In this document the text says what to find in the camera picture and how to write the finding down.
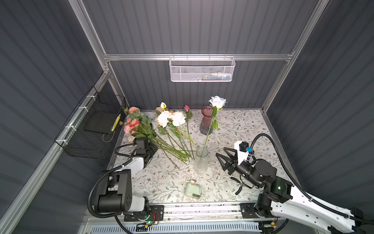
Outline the clear frosted glass vase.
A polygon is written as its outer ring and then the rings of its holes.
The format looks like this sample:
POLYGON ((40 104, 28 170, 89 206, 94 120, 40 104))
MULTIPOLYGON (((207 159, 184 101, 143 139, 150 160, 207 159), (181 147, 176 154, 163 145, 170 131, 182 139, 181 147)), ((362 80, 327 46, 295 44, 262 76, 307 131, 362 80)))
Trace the clear frosted glass vase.
POLYGON ((198 147, 196 149, 196 156, 194 161, 195 172, 202 174, 208 170, 208 150, 206 147, 198 147))

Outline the white blue rose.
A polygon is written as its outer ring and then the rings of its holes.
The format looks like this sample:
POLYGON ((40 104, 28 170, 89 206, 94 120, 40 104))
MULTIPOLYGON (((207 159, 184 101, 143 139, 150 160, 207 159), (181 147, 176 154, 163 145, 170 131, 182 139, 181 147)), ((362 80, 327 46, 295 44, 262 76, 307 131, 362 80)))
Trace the white blue rose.
POLYGON ((210 107, 212 107, 212 113, 211 113, 211 120, 209 123, 209 129, 206 135, 203 148, 207 147, 207 141, 208 141, 211 130, 218 129, 218 122, 216 120, 216 117, 218 115, 218 111, 222 110, 223 107, 226 105, 227 100, 223 97, 213 96, 210 98, 209 103, 210 103, 210 107))

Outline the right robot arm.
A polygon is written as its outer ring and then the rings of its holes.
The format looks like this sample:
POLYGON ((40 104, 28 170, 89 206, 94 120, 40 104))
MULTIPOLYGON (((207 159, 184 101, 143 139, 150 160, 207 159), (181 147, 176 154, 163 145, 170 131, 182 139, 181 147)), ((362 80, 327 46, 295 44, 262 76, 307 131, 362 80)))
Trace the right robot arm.
POLYGON ((237 172, 252 187, 262 189, 253 207, 261 217, 281 217, 312 227, 325 234, 363 234, 363 224, 349 209, 334 206, 304 194, 292 182, 276 175, 277 169, 265 160, 254 164, 239 162, 240 151, 224 148, 216 154, 223 170, 237 172))

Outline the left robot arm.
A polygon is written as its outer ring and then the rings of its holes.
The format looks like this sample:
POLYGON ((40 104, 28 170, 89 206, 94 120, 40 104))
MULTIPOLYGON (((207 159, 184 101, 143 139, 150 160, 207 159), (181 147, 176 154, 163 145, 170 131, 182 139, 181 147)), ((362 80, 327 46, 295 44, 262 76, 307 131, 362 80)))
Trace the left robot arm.
POLYGON ((91 189, 87 207, 91 215, 108 218, 133 214, 146 218, 151 213, 149 200, 132 192, 132 177, 147 167, 158 147, 137 147, 129 159, 120 166, 104 171, 91 189))

